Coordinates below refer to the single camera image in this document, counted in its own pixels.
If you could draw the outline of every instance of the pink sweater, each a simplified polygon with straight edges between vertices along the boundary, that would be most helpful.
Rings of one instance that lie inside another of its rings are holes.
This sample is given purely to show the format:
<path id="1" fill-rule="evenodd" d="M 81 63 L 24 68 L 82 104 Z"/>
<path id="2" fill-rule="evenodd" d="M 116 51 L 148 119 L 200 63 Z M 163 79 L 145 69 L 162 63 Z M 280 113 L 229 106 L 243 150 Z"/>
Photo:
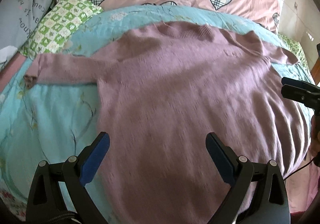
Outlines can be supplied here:
<path id="1" fill-rule="evenodd" d="M 270 63 L 297 61 L 253 31 L 175 22 L 128 31 L 90 58 L 38 55 L 25 80 L 97 83 L 97 132 L 111 138 L 100 174 L 123 223 L 195 224 L 229 190 L 206 151 L 209 132 L 253 162 L 276 160 L 285 176 L 302 161 L 308 122 L 281 97 Z"/>

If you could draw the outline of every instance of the silver rivet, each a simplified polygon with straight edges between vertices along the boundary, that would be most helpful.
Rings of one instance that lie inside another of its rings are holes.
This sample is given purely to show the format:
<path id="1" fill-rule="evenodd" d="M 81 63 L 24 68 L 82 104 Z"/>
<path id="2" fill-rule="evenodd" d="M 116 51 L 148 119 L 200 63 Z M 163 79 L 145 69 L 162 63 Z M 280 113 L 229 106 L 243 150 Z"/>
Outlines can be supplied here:
<path id="1" fill-rule="evenodd" d="M 76 156 L 70 156 L 68 159 L 69 162 L 75 162 L 76 160 L 77 160 Z"/>
<path id="2" fill-rule="evenodd" d="M 272 166 L 277 166 L 277 162 L 274 161 L 274 160 L 271 160 L 271 161 L 270 161 L 270 164 L 271 164 Z"/>
<path id="3" fill-rule="evenodd" d="M 247 157 L 245 157 L 245 156 L 240 156 L 240 157 L 239 157 L 239 161 L 240 161 L 240 162 L 246 162 L 246 161 L 247 161 Z"/>
<path id="4" fill-rule="evenodd" d="M 40 167 L 43 167 L 43 166 L 45 166 L 46 163 L 47 163 L 46 161 L 41 161 L 41 162 L 39 163 L 39 166 L 40 166 Z"/>

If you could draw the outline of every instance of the sweater sleeve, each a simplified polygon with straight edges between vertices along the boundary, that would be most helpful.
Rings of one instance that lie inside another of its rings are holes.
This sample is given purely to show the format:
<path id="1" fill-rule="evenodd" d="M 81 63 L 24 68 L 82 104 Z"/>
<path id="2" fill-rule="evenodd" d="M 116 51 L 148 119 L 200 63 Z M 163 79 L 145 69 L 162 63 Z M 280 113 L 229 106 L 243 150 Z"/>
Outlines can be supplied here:
<path id="1" fill-rule="evenodd" d="M 103 75 L 103 62 L 95 58 L 45 53 L 37 55 L 24 80 L 27 88 L 40 84 L 94 83 Z"/>

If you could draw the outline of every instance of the ribbed collar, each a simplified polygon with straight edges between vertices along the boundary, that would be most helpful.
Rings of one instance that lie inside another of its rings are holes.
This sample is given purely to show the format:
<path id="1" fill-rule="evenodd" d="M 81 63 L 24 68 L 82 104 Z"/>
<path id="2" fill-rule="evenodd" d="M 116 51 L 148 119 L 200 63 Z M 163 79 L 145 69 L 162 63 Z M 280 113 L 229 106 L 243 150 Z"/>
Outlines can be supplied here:
<path id="1" fill-rule="evenodd" d="M 202 38 L 206 35 L 212 34 L 210 26 L 205 25 L 197 25 L 189 22 L 163 22 L 162 24 L 157 26 L 160 33 L 176 38 Z"/>

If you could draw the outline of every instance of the turquoise bed sheet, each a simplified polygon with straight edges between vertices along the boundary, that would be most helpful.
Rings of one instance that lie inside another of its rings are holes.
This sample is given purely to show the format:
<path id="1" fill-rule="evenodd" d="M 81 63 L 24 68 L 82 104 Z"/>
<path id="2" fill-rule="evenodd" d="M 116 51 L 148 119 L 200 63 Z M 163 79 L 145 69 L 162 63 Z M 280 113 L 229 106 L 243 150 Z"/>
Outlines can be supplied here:
<path id="1" fill-rule="evenodd" d="M 126 31 L 160 21 L 208 23 L 239 34 L 254 30 L 262 40 L 286 48 L 275 34 L 238 16 L 192 7 L 132 6 L 90 19 L 72 35 L 63 53 L 90 56 Z M 25 61 L 0 94 L 0 188 L 9 191 L 22 208 L 37 164 L 41 160 L 63 162 L 91 144 L 97 135 L 99 110 L 96 85 L 36 85 L 27 90 L 23 75 L 31 62 Z M 274 64 L 274 68 L 282 77 L 312 82 L 299 64 Z M 304 106 L 303 109 L 311 119 L 312 110 Z M 61 188 L 68 208 L 73 209 L 66 188 Z M 110 224 L 119 223 L 100 185 L 99 174 L 86 188 L 106 220 Z"/>

